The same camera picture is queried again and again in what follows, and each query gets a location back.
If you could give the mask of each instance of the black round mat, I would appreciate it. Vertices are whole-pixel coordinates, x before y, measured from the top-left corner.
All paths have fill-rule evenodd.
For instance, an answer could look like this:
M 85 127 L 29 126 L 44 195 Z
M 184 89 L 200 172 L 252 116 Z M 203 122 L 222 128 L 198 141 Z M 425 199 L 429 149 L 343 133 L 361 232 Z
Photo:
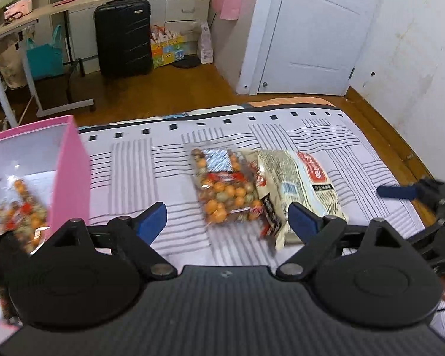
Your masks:
M 196 55 L 185 55 L 181 60 L 171 63 L 176 68 L 195 68 L 201 65 L 199 57 Z
M 124 312 L 139 290 L 139 274 L 130 264 L 79 246 L 32 256 L 9 284 L 22 321 L 48 330 L 102 324 Z

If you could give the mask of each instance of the bed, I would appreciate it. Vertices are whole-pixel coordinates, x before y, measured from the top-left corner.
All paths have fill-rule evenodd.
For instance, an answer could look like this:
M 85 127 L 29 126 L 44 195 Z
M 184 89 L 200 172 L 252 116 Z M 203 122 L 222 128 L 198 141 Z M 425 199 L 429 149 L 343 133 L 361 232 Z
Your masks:
M 339 108 L 320 98 L 272 99 L 80 129 L 91 159 L 90 224 L 136 216 L 164 202 L 168 222 L 152 247 L 174 266 L 268 265 L 277 268 L 298 246 L 275 252 L 260 239 L 261 222 L 207 228 L 192 182 L 189 146 L 304 151 L 322 164 L 350 223 L 374 217 L 403 237 L 424 228 L 410 202 L 380 199 L 397 184 L 366 137 Z M 445 336 L 445 312 L 432 326 Z

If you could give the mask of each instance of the pink box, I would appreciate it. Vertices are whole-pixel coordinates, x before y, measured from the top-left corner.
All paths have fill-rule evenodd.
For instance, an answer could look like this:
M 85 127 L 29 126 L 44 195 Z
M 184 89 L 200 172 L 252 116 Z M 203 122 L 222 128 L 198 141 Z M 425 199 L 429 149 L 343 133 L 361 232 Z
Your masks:
M 21 12 L 21 16 L 18 16 L 17 18 L 20 18 L 22 16 L 25 16 L 33 10 L 33 1 L 32 0 L 20 0 L 9 7 L 5 8 L 4 16 L 5 20 L 8 20 L 11 16 L 17 14 L 18 12 Z
M 0 204 L 14 177 L 46 205 L 47 239 L 70 218 L 88 223 L 90 161 L 72 116 L 0 132 Z

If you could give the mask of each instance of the white snack package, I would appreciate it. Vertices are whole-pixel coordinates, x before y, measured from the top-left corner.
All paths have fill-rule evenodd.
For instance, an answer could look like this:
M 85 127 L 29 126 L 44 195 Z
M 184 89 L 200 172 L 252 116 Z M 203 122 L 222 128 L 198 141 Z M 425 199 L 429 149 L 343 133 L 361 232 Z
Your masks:
M 242 150 L 256 172 L 256 188 L 270 228 L 275 248 L 285 242 L 300 243 L 288 224 L 288 207 L 299 202 L 316 215 L 336 215 L 348 221 L 331 180 L 310 154 L 289 150 Z
M 201 23 L 201 34 L 198 39 L 197 54 L 201 64 L 212 64 L 213 51 L 211 43 L 211 32 L 207 21 Z

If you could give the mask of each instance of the robotic arm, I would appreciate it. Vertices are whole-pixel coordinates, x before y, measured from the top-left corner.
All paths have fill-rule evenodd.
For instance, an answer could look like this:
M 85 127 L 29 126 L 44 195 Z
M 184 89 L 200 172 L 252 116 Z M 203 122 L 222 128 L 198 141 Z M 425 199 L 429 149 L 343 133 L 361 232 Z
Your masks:
M 437 221 L 405 240 L 383 219 L 347 225 L 292 204 L 290 225 L 306 245 L 275 274 L 185 266 L 178 275 L 150 247 L 166 224 L 161 203 L 106 226 L 69 220 L 30 258 L 5 256 L 6 236 L 0 270 L 24 327 L 0 353 L 445 356 L 428 326 L 443 291 L 445 184 L 378 193 L 416 197 Z

